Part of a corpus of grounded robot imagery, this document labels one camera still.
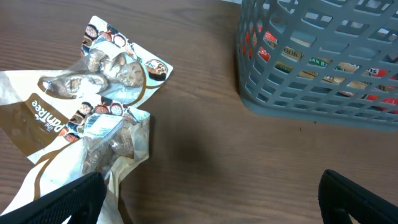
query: brown wooden surface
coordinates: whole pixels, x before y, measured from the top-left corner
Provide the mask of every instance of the brown wooden surface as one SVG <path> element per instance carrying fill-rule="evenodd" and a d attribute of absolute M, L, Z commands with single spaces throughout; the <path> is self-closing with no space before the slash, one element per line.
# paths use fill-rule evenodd
<path fill-rule="evenodd" d="M 152 114 L 151 154 L 122 183 L 125 223 L 321 223 L 325 169 L 398 205 L 396 133 L 257 116 L 243 106 L 238 14 L 218 0 L 0 0 L 0 70 L 71 65 L 92 15 L 174 66 L 141 106 Z M 3 211 L 32 164 L 4 133 L 0 155 Z"/>

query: wooden table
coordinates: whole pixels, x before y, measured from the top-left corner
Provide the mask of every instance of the wooden table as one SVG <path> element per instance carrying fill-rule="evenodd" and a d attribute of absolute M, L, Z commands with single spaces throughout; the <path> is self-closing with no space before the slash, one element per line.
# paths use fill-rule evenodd
<path fill-rule="evenodd" d="M 141 106 L 152 114 L 150 159 L 121 186 L 125 223 L 321 223 L 325 169 L 398 205 L 396 133 L 243 106 L 233 52 L 239 10 L 217 0 L 0 0 L 0 70 L 66 68 L 80 57 L 92 15 L 174 66 Z M 3 211 L 33 165 L 4 133 L 0 145 Z"/>

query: gray basket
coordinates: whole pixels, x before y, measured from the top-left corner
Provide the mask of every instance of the gray basket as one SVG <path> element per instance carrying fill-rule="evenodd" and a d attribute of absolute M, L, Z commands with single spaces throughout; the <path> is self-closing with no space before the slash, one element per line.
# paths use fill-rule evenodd
<path fill-rule="evenodd" d="M 257 38 L 266 31 L 277 44 Z M 397 129 L 398 106 L 385 103 L 398 100 L 397 35 L 393 0 L 243 0 L 236 47 L 242 101 L 259 114 Z M 314 65 L 320 58 L 329 64 Z M 371 68 L 387 74 L 374 77 Z"/>

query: brown label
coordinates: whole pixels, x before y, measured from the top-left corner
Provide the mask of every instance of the brown label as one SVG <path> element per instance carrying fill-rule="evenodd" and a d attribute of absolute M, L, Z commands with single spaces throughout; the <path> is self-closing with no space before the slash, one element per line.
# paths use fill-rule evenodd
<path fill-rule="evenodd" d="M 36 93 L 25 102 L 0 106 L 0 127 L 29 156 L 47 147 L 68 119 Z"/>

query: plastic basket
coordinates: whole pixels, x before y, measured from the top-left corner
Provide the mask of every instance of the plastic basket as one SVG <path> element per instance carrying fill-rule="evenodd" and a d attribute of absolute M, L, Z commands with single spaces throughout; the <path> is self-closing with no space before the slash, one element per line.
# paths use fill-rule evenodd
<path fill-rule="evenodd" d="M 398 1 L 243 0 L 242 101 L 259 114 L 395 130 L 397 35 Z"/>

